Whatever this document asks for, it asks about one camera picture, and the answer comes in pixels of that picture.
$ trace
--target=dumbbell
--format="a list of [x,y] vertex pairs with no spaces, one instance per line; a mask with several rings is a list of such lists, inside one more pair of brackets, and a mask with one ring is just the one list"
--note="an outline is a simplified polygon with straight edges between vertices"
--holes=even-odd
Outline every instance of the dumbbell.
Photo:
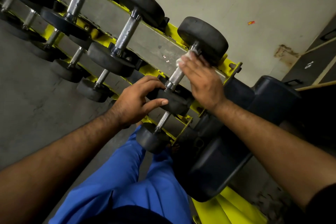
[[59,58],[60,51],[56,47],[53,47],[53,44],[61,33],[67,36],[73,35],[78,39],[86,41],[89,38],[89,33],[76,25],[84,2],[85,0],[71,0],[64,16],[51,9],[43,8],[40,14],[41,17],[55,29],[46,42],[31,41],[29,45],[31,52],[42,59],[53,61]]
[[158,27],[164,19],[165,13],[155,0],[119,0],[119,3],[131,11],[117,42],[112,48],[107,48],[99,43],[91,44],[88,56],[106,71],[122,77],[129,77],[135,66],[123,58],[123,53],[131,40],[141,20],[153,27]]
[[59,3],[57,0],[20,0],[20,1],[30,8],[30,12],[24,22],[22,22],[19,18],[17,18],[16,16],[14,16],[9,12],[9,9],[13,4],[14,0],[4,0],[0,12],[0,18],[7,22],[6,24],[4,24],[4,28],[9,33],[23,40],[43,39],[38,33],[30,30],[32,22],[36,18],[37,14],[40,13],[42,7],[45,6],[54,9],[58,12],[61,12],[65,9],[65,6]]
[[51,63],[51,70],[66,81],[78,83],[83,77],[86,78],[90,75],[89,72],[87,72],[77,63],[93,43],[93,40],[91,36],[86,41],[83,41],[72,35],[69,36],[69,39],[79,45],[78,50],[72,57],[70,63],[61,59],[55,59]]
[[[184,42],[190,45],[189,51],[193,51],[196,55],[202,53],[202,56],[212,66],[219,64],[221,58],[229,48],[227,40],[217,29],[195,17],[185,18],[179,26],[177,33]],[[137,142],[149,152],[157,154],[161,152],[169,142],[169,137],[162,132],[162,128],[169,117],[172,114],[176,114],[172,113],[172,111],[178,112],[178,108],[174,105],[181,105],[180,102],[175,103],[177,98],[172,98],[172,95],[183,77],[184,73],[177,67],[166,82],[166,89],[156,91],[157,98],[167,98],[170,102],[166,107],[162,106],[166,112],[157,126],[152,123],[145,123],[136,135]]]

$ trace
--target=blue pants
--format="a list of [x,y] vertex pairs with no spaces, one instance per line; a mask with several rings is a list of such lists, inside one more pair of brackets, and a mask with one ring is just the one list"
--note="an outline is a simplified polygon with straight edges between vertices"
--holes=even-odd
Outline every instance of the blue pants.
[[106,209],[111,195],[113,208],[138,205],[173,224],[191,223],[187,194],[174,176],[173,160],[166,151],[153,156],[146,179],[138,182],[145,156],[145,150],[135,140],[139,129],[102,167],[70,191],[49,224],[77,224],[96,216]]

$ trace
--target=yellow paint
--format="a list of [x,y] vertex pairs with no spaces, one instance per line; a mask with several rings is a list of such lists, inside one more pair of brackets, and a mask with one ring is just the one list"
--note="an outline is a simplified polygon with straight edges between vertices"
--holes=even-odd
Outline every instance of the yellow paint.
[[253,205],[226,187],[217,197],[200,203],[195,208],[202,224],[266,224],[265,216]]

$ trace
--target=black shirt sleeve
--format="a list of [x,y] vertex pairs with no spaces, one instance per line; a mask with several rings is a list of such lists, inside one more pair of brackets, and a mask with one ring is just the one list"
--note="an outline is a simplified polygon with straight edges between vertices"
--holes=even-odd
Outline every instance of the black shirt sleeve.
[[336,183],[319,191],[306,207],[310,223],[336,223]]

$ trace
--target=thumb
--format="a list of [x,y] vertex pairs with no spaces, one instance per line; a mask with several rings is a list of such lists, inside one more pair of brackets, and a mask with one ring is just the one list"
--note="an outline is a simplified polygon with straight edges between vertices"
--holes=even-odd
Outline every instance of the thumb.
[[146,113],[153,111],[155,108],[168,104],[169,101],[165,98],[151,100],[143,105]]

